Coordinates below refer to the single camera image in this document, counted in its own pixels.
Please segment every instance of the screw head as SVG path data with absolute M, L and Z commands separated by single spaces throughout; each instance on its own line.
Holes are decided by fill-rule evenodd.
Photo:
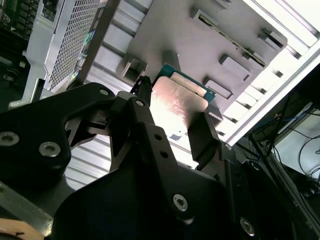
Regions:
M 138 104 L 139 106 L 141 106 L 141 107 L 143 107 L 145 104 L 142 102 L 142 101 L 140 101 L 140 100 L 137 100 L 137 101 L 135 101 L 136 102 L 136 104 Z
M 254 227 L 251 225 L 251 223 L 246 220 L 245 218 L 241 217 L 240 219 L 240 225 L 242 229 L 250 236 L 253 237 L 255 235 Z
M 108 91 L 106 91 L 104 89 L 100 89 L 100 93 L 103 94 L 103 95 L 106 95 L 106 96 L 109 95 Z
M 188 202 L 181 194 L 175 194 L 173 196 L 173 203 L 181 212 L 185 212 L 188 209 Z
M 44 157 L 55 158 L 60 154 L 61 148 L 53 141 L 46 141 L 39 146 L 39 152 Z
M 0 146 L 10 147 L 19 142 L 20 138 L 12 131 L 0 132 Z
M 228 149 L 229 151 L 232 150 L 232 147 L 228 144 L 228 143 L 225 143 L 224 146 L 226 147 L 226 149 Z

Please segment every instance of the metal plate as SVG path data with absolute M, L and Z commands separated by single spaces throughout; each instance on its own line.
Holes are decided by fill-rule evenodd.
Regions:
M 207 106 L 202 97 L 166 76 L 152 88 L 150 111 L 155 125 L 162 127 L 168 137 L 184 135 Z
M 243 1 L 233 1 L 222 10 L 211 0 L 155 0 L 130 43 L 127 53 L 148 64 L 145 75 L 155 79 L 163 66 L 164 51 L 178 54 L 181 71 L 203 83 L 206 77 L 232 92 L 225 99 L 217 96 L 212 104 L 223 113 L 261 73 L 217 31 L 199 19 L 192 19 L 192 9 L 200 9 L 218 23 L 218 28 L 244 48 L 251 48 L 266 65 L 279 53 L 264 44 L 258 35 L 262 29 L 277 32 Z M 251 72 L 243 81 L 228 72 L 219 60 L 228 55 Z

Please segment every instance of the wooden surface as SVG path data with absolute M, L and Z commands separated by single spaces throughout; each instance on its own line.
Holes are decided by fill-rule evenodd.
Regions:
M 4 218 L 0 218 L 0 233 L 18 236 L 22 240 L 44 239 L 44 236 L 27 223 Z

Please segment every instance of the mesh vent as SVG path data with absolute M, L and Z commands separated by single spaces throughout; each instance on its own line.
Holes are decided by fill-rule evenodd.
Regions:
M 99 2 L 100 0 L 75 1 L 71 18 L 49 79 L 49 83 L 51 83 L 50 91 L 73 72 Z

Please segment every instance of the green circuit board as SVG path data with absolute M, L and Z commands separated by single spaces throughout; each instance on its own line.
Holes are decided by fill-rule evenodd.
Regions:
M 39 0 L 4 0 L 2 4 L 0 27 L 29 40 Z

